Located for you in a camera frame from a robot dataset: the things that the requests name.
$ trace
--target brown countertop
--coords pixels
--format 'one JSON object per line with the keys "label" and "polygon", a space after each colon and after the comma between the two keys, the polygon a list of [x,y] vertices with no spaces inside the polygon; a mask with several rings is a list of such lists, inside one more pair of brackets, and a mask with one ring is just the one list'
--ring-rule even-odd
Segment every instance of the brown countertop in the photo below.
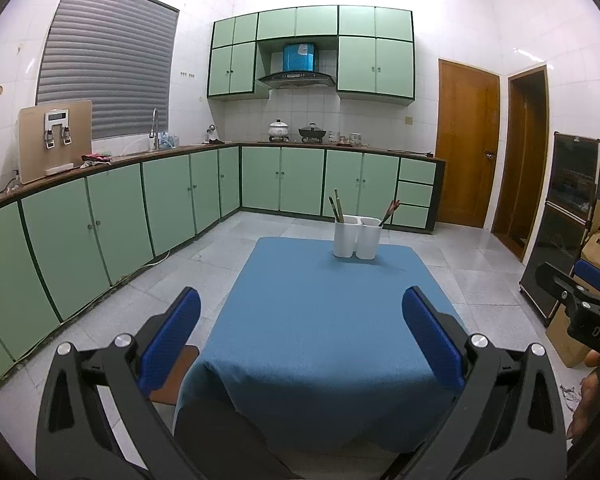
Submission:
{"label": "brown countertop", "polygon": [[23,184],[16,191],[10,193],[0,193],[0,208],[7,204],[16,202],[16,200],[34,194],[36,192],[48,189],[49,187],[64,184],[78,178],[89,176],[95,173],[111,170],[113,168],[122,168],[138,162],[154,160],[156,158],[167,158],[168,156],[188,155],[189,153],[202,152],[205,150],[215,150],[217,148],[230,148],[232,146],[279,146],[282,148],[325,148],[328,150],[342,150],[344,152],[376,153],[378,155],[394,155],[405,158],[415,158],[418,160],[428,160],[431,162],[444,162],[441,158],[415,155],[398,150],[378,150],[375,148],[359,148],[356,146],[338,146],[336,144],[301,144],[299,142],[226,142],[224,144],[193,144],[189,146],[179,146],[170,150],[161,150],[160,152],[143,152],[125,156],[112,157],[111,164],[99,164],[88,168],[76,168],[74,170],[63,171],[52,176],[41,178],[28,184]]}

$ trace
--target metal screw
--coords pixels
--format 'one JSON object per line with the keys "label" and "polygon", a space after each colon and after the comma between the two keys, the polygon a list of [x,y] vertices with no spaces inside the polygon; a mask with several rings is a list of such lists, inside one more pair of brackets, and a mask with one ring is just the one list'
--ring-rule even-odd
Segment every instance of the metal screw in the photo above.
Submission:
{"label": "metal screw", "polygon": [[117,335],[114,339],[114,343],[118,348],[124,348],[131,344],[131,336],[129,334]]}
{"label": "metal screw", "polygon": [[71,351],[71,343],[60,343],[58,345],[58,355],[67,355]]}
{"label": "metal screw", "polygon": [[471,336],[471,344],[476,348],[485,348],[489,344],[489,340],[482,334],[474,334]]}
{"label": "metal screw", "polygon": [[540,343],[533,343],[531,345],[531,351],[538,357],[542,357],[544,355],[544,346],[542,346]]}

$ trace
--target white pen holder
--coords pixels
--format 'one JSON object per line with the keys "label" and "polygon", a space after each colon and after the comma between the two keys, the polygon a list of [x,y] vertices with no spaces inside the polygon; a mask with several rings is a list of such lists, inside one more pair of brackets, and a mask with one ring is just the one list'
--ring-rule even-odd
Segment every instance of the white pen holder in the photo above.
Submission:
{"label": "white pen holder", "polygon": [[339,258],[350,258],[356,249],[358,232],[362,223],[357,216],[343,215],[343,217],[344,223],[335,222],[333,255]]}
{"label": "white pen holder", "polygon": [[367,216],[358,217],[360,220],[360,231],[356,243],[356,256],[361,260],[373,260],[376,257],[382,228],[378,218]]}

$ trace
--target blue tablecloth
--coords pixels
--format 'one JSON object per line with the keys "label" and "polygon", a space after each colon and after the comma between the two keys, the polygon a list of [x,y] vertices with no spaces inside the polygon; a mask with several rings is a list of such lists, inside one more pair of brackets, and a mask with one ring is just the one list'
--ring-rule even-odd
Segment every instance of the blue tablecloth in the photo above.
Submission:
{"label": "blue tablecloth", "polygon": [[354,438],[414,449],[451,395],[402,318],[418,285],[460,320],[412,249],[336,258],[332,242],[261,238],[180,389],[232,402],[270,446],[325,450]]}

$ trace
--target window blind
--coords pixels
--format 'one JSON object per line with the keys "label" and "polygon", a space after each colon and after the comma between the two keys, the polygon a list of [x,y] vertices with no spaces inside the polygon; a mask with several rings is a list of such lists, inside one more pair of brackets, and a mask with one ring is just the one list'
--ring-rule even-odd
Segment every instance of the window blind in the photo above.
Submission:
{"label": "window blind", "polygon": [[155,0],[60,0],[37,103],[90,100],[93,139],[168,129],[177,9]]}

